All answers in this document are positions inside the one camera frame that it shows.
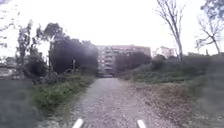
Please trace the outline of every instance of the grass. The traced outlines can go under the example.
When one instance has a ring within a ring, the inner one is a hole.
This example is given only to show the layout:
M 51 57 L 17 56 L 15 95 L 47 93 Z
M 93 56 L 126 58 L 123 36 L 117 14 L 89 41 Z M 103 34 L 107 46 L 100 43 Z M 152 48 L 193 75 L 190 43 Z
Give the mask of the grass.
M 220 100 L 224 95 L 223 64 L 224 57 L 219 55 L 187 56 L 183 63 L 167 60 L 156 70 L 152 69 L 152 64 L 143 65 L 121 73 L 120 78 L 146 83 L 147 86 L 139 89 L 148 97 L 146 104 L 155 108 L 161 117 L 184 127 L 198 110 L 203 110 L 201 115 L 211 111 L 213 115 L 223 113 L 217 109 L 224 107 Z M 204 103 L 198 103 L 198 99 L 203 99 Z M 201 125 L 200 122 L 196 121 L 197 127 Z
M 32 99 L 44 114 L 55 111 L 63 102 L 85 89 L 94 80 L 92 76 L 70 76 L 71 80 L 54 85 L 39 85 L 32 91 Z

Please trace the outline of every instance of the gravel path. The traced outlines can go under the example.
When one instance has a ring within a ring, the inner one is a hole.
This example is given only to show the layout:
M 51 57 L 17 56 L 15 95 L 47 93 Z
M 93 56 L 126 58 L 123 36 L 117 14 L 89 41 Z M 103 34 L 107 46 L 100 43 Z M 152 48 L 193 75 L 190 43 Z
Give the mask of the gravel path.
M 74 105 L 70 120 L 64 122 L 64 126 L 59 126 L 54 119 L 43 124 L 45 128 L 71 128 L 82 118 L 83 128 L 137 128 L 137 120 L 142 119 L 147 128 L 175 128 L 154 114 L 143 100 L 128 82 L 116 78 L 98 79 Z

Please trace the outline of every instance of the overcast sky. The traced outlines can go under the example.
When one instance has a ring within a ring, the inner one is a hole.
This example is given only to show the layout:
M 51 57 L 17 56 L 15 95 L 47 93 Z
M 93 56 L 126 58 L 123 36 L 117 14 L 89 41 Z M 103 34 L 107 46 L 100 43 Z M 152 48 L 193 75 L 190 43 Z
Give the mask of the overcast sky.
M 184 53 L 196 52 L 197 16 L 204 0 L 178 2 L 186 4 L 181 35 Z M 154 50 L 175 44 L 167 25 L 155 12 L 156 0 L 12 0 L 11 4 L 15 3 L 21 11 L 20 24 L 26 25 L 30 19 L 42 26 L 57 22 L 71 37 L 96 45 L 134 44 Z M 213 46 L 209 53 L 216 53 Z

